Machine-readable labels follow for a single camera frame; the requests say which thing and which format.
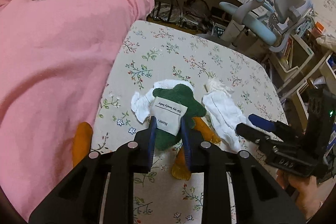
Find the human hand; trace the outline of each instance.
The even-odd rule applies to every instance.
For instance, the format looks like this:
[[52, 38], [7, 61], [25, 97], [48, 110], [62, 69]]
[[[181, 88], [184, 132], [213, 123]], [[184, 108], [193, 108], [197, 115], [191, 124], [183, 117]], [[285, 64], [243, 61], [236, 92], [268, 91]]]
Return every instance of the human hand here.
[[295, 204], [305, 215], [305, 218], [308, 220], [313, 217], [320, 208], [320, 200], [315, 198], [317, 193], [316, 177], [302, 178], [282, 170], [278, 170], [277, 175], [277, 182], [283, 189], [290, 184], [298, 190], [299, 196]]

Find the green plush head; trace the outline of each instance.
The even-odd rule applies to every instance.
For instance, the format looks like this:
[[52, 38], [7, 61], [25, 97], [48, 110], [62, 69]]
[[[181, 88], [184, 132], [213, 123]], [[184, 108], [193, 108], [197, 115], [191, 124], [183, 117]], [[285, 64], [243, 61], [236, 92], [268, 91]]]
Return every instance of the green plush head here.
[[[206, 114], [206, 109], [194, 99], [193, 91], [183, 84], [176, 85], [173, 89], [154, 89], [154, 97], [161, 97], [180, 105], [186, 106], [188, 109], [184, 115], [185, 121], [189, 128], [195, 126], [193, 117], [203, 117]], [[159, 150], [165, 150], [181, 140], [181, 133], [174, 136], [161, 129], [156, 130], [155, 147]]]

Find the orange plush foot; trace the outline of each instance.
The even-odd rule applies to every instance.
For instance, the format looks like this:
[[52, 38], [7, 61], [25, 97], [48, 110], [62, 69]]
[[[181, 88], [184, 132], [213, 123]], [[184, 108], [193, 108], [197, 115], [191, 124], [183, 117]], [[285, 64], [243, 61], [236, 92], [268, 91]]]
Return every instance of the orange plush foot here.
[[202, 120], [200, 117], [193, 118], [196, 125], [194, 127], [195, 130], [198, 130], [202, 133], [204, 140], [207, 142], [211, 142], [213, 144], [218, 144], [221, 142], [221, 138], [219, 138], [209, 127], [208, 125]]
[[177, 153], [175, 163], [173, 165], [173, 168], [171, 169], [171, 174], [176, 179], [189, 180], [191, 177], [191, 173], [188, 170], [187, 166], [185, 165], [183, 147]]
[[93, 130], [87, 122], [81, 122], [73, 138], [72, 163], [75, 167], [90, 152]]

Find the pink blanket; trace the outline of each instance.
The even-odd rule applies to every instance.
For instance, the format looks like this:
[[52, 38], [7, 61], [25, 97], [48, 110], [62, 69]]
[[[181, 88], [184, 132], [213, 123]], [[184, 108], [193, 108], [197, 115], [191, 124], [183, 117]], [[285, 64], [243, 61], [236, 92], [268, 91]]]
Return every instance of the pink blanket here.
[[0, 185], [24, 219], [72, 169], [76, 127], [93, 125], [127, 32], [153, 7], [0, 0]]

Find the blue gripper pad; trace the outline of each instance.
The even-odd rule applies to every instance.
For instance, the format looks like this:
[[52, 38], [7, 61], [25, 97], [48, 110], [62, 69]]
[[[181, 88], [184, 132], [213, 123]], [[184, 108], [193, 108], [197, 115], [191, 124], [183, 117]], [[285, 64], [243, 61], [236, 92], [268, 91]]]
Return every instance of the blue gripper pad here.
[[151, 136], [149, 138], [149, 144], [148, 144], [148, 159], [149, 159], [148, 167], [149, 169], [151, 169], [153, 165], [154, 147], [155, 147], [155, 130], [156, 130], [155, 116], [151, 117], [149, 127], [150, 127], [149, 130], [151, 131]]
[[249, 116], [249, 120], [254, 126], [266, 130], [267, 132], [274, 132], [276, 130], [276, 127], [272, 121], [266, 120], [255, 114], [251, 114]]
[[184, 158], [185, 158], [185, 164], [190, 170], [191, 165], [191, 146], [189, 142], [189, 129], [187, 125], [185, 124], [184, 117], [181, 118], [181, 137], [182, 137], [182, 143], [184, 148]]

